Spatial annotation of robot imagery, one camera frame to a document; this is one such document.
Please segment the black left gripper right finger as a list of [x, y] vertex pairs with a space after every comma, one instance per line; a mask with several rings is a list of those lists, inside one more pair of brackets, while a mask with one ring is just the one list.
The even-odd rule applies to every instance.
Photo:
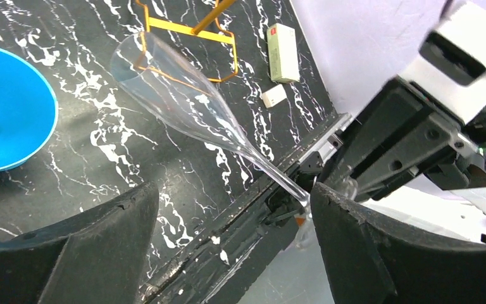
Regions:
[[486, 303], [486, 244], [417, 228], [322, 183], [310, 206], [335, 303]]

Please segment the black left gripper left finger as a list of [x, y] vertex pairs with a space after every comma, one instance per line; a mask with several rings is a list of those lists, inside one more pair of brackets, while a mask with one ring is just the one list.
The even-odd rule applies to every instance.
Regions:
[[134, 303], [159, 208], [153, 182], [0, 242], [0, 303]]

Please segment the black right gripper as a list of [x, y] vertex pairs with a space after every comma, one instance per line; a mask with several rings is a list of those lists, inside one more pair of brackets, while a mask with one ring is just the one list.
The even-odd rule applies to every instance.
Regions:
[[414, 82], [390, 79], [344, 131], [318, 180], [352, 179], [355, 201], [380, 200], [419, 175], [450, 191], [486, 187], [486, 106], [460, 123]]

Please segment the blue wine glass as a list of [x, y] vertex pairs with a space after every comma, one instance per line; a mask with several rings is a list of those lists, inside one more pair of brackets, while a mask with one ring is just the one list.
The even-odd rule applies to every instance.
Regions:
[[0, 48], [0, 171], [19, 167], [41, 150], [57, 121], [57, 97], [46, 78]]

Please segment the clear wine glass front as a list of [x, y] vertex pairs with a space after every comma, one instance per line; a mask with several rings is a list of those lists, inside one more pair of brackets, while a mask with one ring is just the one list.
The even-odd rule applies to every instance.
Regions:
[[303, 219], [294, 245], [302, 250], [317, 240], [310, 193], [274, 166], [248, 140], [214, 85], [182, 55], [154, 34], [141, 31], [121, 41], [110, 59], [113, 78], [144, 109], [186, 136], [249, 160], [298, 202]]

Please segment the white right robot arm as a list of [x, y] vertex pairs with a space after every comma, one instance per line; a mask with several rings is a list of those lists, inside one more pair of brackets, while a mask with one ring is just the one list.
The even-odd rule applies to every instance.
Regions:
[[355, 201], [380, 200], [424, 175], [486, 214], [486, 105], [462, 123], [421, 85], [394, 77], [333, 143], [339, 150], [318, 179]]

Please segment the small white red box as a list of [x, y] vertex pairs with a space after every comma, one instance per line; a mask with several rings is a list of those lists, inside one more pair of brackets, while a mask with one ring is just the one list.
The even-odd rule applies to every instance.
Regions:
[[287, 99], [287, 93], [285, 92], [284, 86], [278, 84], [275, 87], [268, 89], [261, 94], [261, 99], [266, 108], [272, 108], [282, 101]]

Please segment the long white green box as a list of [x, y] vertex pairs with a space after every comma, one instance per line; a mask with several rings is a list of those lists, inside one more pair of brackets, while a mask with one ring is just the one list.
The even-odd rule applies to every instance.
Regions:
[[267, 30], [270, 78], [273, 82], [300, 81], [296, 31], [276, 23]]

